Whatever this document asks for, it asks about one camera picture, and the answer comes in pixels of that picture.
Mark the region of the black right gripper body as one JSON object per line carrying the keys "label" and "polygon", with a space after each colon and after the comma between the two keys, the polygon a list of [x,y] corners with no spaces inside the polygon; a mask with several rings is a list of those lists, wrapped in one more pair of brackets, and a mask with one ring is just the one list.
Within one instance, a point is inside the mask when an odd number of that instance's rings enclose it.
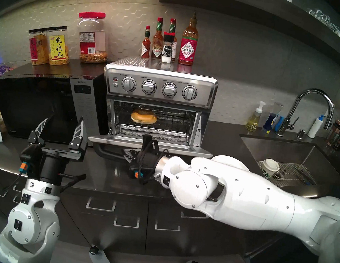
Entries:
{"label": "black right gripper body", "polygon": [[137,179],[140,184],[146,184],[153,177],[155,169],[162,157],[168,155],[168,149],[159,149],[158,141],[152,139],[149,134],[143,135],[142,148],[138,153],[135,162],[130,163],[128,176],[130,179]]}

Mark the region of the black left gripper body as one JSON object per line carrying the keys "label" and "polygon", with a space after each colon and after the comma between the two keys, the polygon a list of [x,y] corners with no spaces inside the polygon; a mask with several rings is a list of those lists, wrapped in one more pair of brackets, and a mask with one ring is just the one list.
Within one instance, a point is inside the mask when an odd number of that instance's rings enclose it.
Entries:
{"label": "black left gripper body", "polygon": [[83,180],[83,174],[69,175],[65,173],[65,168],[69,162],[82,162],[85,155],[45,147],[41,150],[42,158],[36,176],[37,180],[45,183],[61,184],[62,178],[67,178],[70,179],[68,186],[73,186]]}

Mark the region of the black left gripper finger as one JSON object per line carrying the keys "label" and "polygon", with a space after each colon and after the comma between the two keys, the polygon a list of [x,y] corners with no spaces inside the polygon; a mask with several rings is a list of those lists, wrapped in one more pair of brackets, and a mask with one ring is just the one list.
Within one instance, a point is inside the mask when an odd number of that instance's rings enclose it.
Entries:
{"label": "black left gripper finger", "polygon": [[88,147],[87,138],[88,137],[87,137],[87,129],[85,126],[85,121],[84,121],[84,118],[81,116],[73,132],[72,140],[68,145],[69,150],[72,153],[85,155],[87,147]]}
{"label": "black left gripper finger", "polygon": [[44,119],[37,127],[35,130],[32,130],[27,142],[29,144],[37,144],[41,147],[45,146],[45,141],[41,138],[41,134],[43,132],[43,129],[46,125],[46,122],[48,121],[48,117]]}

